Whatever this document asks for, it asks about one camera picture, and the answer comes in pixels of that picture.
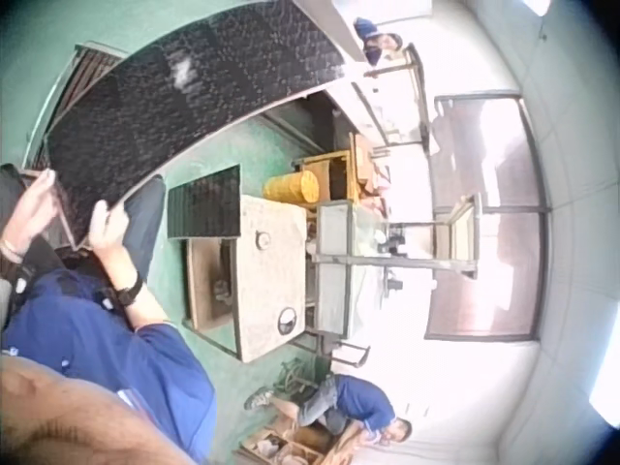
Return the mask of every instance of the yellow container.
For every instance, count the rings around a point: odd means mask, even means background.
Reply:
[[[265,183],[263,197],[284,203],[314,203],[319,199],[319,180],[310,171],[275,176]]]

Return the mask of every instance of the shoe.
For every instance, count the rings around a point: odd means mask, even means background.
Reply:
[[[268,387],[261,387],[250,397],[248,397],[248,400],[245,401],[243,407],[245,410],[254,410],[259,407],[264,407],[265,405],[269,405],[272,396],[273,390]]]

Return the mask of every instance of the black tile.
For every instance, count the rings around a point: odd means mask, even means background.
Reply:
[[[240,173],[236,165],[170,189],[168,239],[239,237]]]
[[[327,36],[286,0],[196,21],[131,55],[47,138],[74,240],[86,236],[97,200],[118,202],[197,141],[341,78],[342,64]]]

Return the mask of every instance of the bracelet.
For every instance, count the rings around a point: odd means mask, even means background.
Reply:
[[[11,262],[21,264],[23,262],[23,256],[17,251],[11,242],[7,239],[0,238],[0,251]]]
[[[21,255],[18,251],[17,248],[11,243],[9,242],[7,239],[4,238],[0,238],[0,242],[2,242],[5,246],[5,248],[11,252],[13,255],[16,255],[18,257],[20,257],[21,259],[23,259],[23,255]]]

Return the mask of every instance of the concrete floor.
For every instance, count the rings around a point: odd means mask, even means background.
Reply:
[[[28,132],[75,43],[92,40],[132,52],[182,24],[241,3],[248,2],[15,2],[0,23],[1,161],[21,163]],[[306,154],[293,141],[274,132],[260,119],[253,119],[193,147],[163,175],[170,188],[240,163],[242,191],[259,196],[265,180],[289,171],[291,160],[303,155]],[[157,239],[149,288],[170,317],[180,322],[187,307],[184,256],[179,242],[167,240],[164,227]],[[311,365],[313,357],[287,346],[253,363],[242,364],[184,328],[181,331],[217,390],[218,425],[211,459],[215,463],[230,463],[231,451],[239,441],[272,415],[245,413],[245,398],[258,387],[273,383],[283,361],[301,357]],[[229,330],[221,331],[220,336],[232,342]]]

